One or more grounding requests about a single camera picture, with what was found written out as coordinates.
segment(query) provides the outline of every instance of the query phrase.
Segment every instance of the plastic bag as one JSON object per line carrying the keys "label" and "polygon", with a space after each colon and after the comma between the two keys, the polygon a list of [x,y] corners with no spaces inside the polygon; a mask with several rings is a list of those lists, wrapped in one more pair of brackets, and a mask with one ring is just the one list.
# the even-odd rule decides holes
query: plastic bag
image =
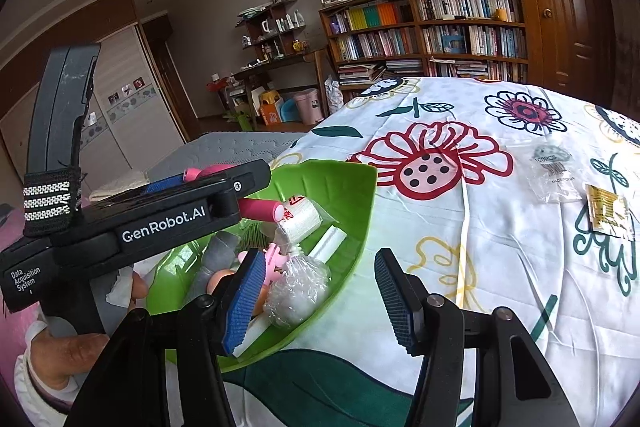
{"label": "plastic bag", "polygon": [[344,105],[344,98],[340,90],[340,84],[329,75],[324,81],[326,101],[329,105],[329,113],[333,114]]}
{"label": "plastic bag", "polygon": [[271,284],[263,309],[275,326],[293,328],[327,298],[331,271],[321,261],[299,255],[289,259],[282,272],[283,276]]}
{"label": "plastic bag", "polygon": [[323,223],[336,223],[327,211],[306,196],[292,196],[283,205],[284,217],[277,223],[273,234],[273,242],[283,254],[288,254],[293,245],[300,244]]}
{"label": "plastic bag", "polygon": [[568,203],[583,198],[582,169],[560,139],[540,137],[509,147],[516,168],[534,194],[545,203]]}

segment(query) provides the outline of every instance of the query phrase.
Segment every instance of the floral bedsheet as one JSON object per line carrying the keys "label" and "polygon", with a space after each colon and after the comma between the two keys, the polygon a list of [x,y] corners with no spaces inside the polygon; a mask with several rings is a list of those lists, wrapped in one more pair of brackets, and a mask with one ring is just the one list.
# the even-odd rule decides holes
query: floral bedsheet
{"label": "floral bedsheet", "polygon": [[[534,86],[382,80],[276,158],[273,169],[366,163],[378,188],[363,258],[331,308],[287,349],[225,375],[239,425],[404,425],[421,359],[396,342],[374,280],[374,254],[390,247],[429,291],[512,308],[580,425],[609,426],[640,378],[636,246],[590,232],[586,201],[535,198],[511,147],[549,133],[581,182],[627,198],[635,224],[640,124]],[[458,425],[470,425],[474,378],[467,350]]]}

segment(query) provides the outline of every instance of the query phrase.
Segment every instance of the small plastic bag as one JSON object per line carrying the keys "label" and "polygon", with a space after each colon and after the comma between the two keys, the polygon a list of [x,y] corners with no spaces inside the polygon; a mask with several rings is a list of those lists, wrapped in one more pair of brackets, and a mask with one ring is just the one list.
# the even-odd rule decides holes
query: small plastic bag
{"label": "small plastic bag", "polygon": [[282,273],[271,284],[263,309],[275,326],[293,328],[307,320],[327,298],[331,271],[321,261],[298,255],[285,263]]}
{"label": "small plastic bag", "polygon": [[568,203],[583,198],[582,169],[555,137],[540,137],[512,145],[510,152],[531,190],[545,203]]}
{"label": "small plastic bag", "polygon": [[321,225],[337,222],[324,208],[306,196],[292,196],[283,205],[284,217],[277,223],[273,234],[273,242],[283,254],[290,253],[294,245],[300,244]]}
{"label": "small plastic bag", "polygon": [[594,232],[635,241],[631,212],[624,196],[586,185],[589,220]]}
{"label": "small plastic bag", "polygon": [[324,89],[326,89],[326,101],[329,105],[329,113],[333,114],[344,105],[340,84],[329,75],[324,81]]}

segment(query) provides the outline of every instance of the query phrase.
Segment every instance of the red flower print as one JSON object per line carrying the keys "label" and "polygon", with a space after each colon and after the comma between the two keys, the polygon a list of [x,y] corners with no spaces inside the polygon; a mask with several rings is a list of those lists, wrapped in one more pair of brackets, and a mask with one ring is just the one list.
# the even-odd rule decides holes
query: red flower print
{"label": "red flower print", "polygon": [[350,162],[378,169],[378,186],[395,185],[412,200],[433,200],[455,187],[462,176],[484,183],[484,172],[509,176],[513,158],[490,136],[465,123],[413,123],[404,132],[390,132],[371,141]]}

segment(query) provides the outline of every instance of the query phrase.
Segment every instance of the pink toy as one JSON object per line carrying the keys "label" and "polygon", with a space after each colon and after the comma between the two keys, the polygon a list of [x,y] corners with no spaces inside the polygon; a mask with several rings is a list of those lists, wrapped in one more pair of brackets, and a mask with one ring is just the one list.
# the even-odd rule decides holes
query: pink toy
{"label": "pink toy", "polygon": [[[244,261],[244,256],[246,252],[240,252],[238,254],[238,259],[240,263]],[[282,268],[284,264],[289,260],[288,255],[280,255],[280,247],[275,243],[271,243],[269,248],[264,251],[264,258],[267,261],[267,272],[264,276],[264,284],[269,285],[274,281],[277,281],[280,277],[282,277],[282,273],[276,271],[276,268]]]}
{"label": "pink toy", "polygon": [[[210,165],[202,171],[195,167],[189,167],[183,175],[185,182],[199,180],[205,176],[210,176],[216,172],[223,171],[234,165]],[[271,221],[277,223],[284,217],[284,206],[279,201],[274,200],[254,200],[252,198],[242,198],[238,201],[240,215],[254,221]]]}
{"label": "pink toy", "polygon": [[223,171],[228,169],[229,167],[235,167],[235,165],[231,164],[220,164],[220,165],[210,165],[209,167],[205,167],[203,170],[197,169],[195,167],[189,167],[182,176],[183,181],[192,182],[198,178],[204,178],[204,176],[210,176],[215,174],[216,172]]}

